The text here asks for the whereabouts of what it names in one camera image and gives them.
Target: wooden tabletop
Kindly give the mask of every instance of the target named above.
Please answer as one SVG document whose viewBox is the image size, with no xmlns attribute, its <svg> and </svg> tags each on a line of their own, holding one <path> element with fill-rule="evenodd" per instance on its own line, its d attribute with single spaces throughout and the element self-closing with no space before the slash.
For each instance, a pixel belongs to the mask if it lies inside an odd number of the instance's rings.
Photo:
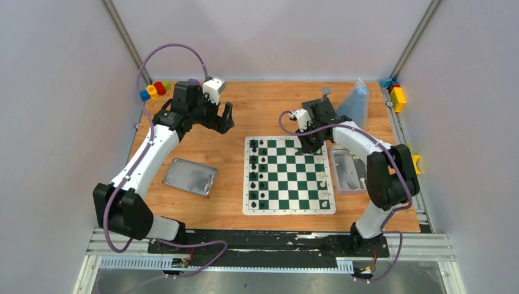
<svg viewBox="0 0 519 294">
<path fill-rule="evenodd" d="M 242 212 L 244 180 L 244 142 L 247 136 L 286 135 L 279 128 L 278 117 L 283 110 L 295 110 L 301 103 L 320 98 L 321 88 L 328 86 L 335 108 L 346 97 L 353 83 L 321 82 L 228 82 L 222 93 L 222 104 L 233 103 L 235 127 L 220 135 L 203 126 L 194 126 L 180 144 L 168 155 L 151 182 L 145 201 L 153 213 L 185 222 L 187 228 L 224 228 L 258 230 L 349 231 L 368 204 L 367 194 L 337 195 L 337 212 L 333 215 L 312 216 L 246 216 Z M 375 137 L 395 143 L 384 98 L 378 83 L 368 83 L 370 104 L 366 131 Z M 171 98 L 169 90 L 146 108 L 153 116 Z M 285 119 L 285 126 L 297 129 L 297 124 Z M 143 116 L 132 153 L 143 142 L 149 123 Z M 193 195 L 162 184 L 162 178 L 174 158 L 209 165 L 218 170 L 209 197 Z M 388 230 L 419 232 L 413 209 L 400 211 L 386 226 Z"/>
</svg>

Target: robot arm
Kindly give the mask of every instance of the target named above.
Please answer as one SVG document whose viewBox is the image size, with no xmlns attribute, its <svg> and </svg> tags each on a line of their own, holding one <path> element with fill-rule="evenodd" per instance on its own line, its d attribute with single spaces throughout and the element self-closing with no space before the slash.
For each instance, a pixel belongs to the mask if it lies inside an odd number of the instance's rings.
<svg viewBox="0 0 519 294">
<path fill-rule="evenodd" d="M 185 225 L 182 222 L 154 215 L 144 202 L 149 185 L 166 156 L 177 147 L 184 135 L 194 124 L 201 124 L 220 134 L 227 133 L 233 126 L 233 105 L 225 104 L 222 116 L 218 116 L 220 93 L 225 81 L 212 78 L 204 87 L 197 81 L 179 81 L 173 91 L 173 98 L 153 117 L 155 136 L 149 142 L 151 131 L 130 162 L 111 180 L 109 184 L 99 183 L 94 189 L 94 204 L 97 221 L 103 227 L 103 214 L 106 203 L 121 181 L 124 185 L 110 207 L 108 216 L 109 231 L 133 239 L 160 238 L 183 243 Z M 128 170 L 134 165 L 150 145 L 130 176 Z"/>
<path fill-rule="evenodd" d="M 390 174 L 389 160 L 380 145 L 389 150 L 407 188 L 414 196 L 420 188 L 411 152 L 403 144 L 392 146 L 376 139 L 347 116 L 338 116 L 329 100 L 314 100 L 303 104 L 309 105 L 308 110 L 298 109 L 291 114 L 291 119 L 298 122 L 296 133 L 317 130 L 299 137 L 304 153 L 315 152 L 329 140 L 349 149 L 367 164 L 366 186 L 370 203 L 360 219 L 352 224 L 351 234 L 352 246 L 357 252 L 370 251 L 382 235 L 381 227 L 388 215 L 408 202 L 402 183 L 395 174 Z"/>
</svg>

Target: plastic bag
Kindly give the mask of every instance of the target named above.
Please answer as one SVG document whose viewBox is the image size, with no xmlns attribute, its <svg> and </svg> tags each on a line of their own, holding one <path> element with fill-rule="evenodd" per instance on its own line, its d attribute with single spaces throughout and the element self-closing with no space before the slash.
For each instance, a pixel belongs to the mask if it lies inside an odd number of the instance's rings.
<svg viewBox="0 0 519 294">
<path fill-rule="evenodd" d="M 357 126 L 363 129 L 368 122 L 369 99 L 370 91 L 364 81 L 359 78 L 336 112 L 338 115 L 351 118 Z"/>
</svg>

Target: chessboard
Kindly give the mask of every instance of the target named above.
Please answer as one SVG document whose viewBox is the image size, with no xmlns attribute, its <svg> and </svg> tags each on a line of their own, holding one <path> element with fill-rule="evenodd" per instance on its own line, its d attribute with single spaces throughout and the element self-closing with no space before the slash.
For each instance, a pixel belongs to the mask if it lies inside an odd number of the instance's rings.
<svg viewBox="0 0 519 294">
<path fill-rule="evenodd" d="M 303 154 L 295 136 L 245 138 L 243 213 L 335 213 L 326 144 Z"/>
</svg>

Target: white wall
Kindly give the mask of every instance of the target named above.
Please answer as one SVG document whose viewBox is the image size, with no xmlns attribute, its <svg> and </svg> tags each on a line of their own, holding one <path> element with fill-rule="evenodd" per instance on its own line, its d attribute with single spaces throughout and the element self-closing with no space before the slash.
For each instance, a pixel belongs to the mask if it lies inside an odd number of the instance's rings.
<svg viewBox="0 0 519 294">
<path fill-rule="evenodd" d="M 0 2 L 0 293 L 70 293 L 138 117 L 100 1 Z"/>
<path fill-rule="evenodd" d="M 469 294 L 518 293 L 519 2 L 445 0 L 400 76 L 435 227 Z"/>
<path fill-rule="evenodd" d="M 113 2 L 141 57 L 178 42 L 228 80 L 374 80 L 390 75 L 430 0 Z M 155 79 L 203 77 L 181 49 L 147 69 Z"/>
</svg>

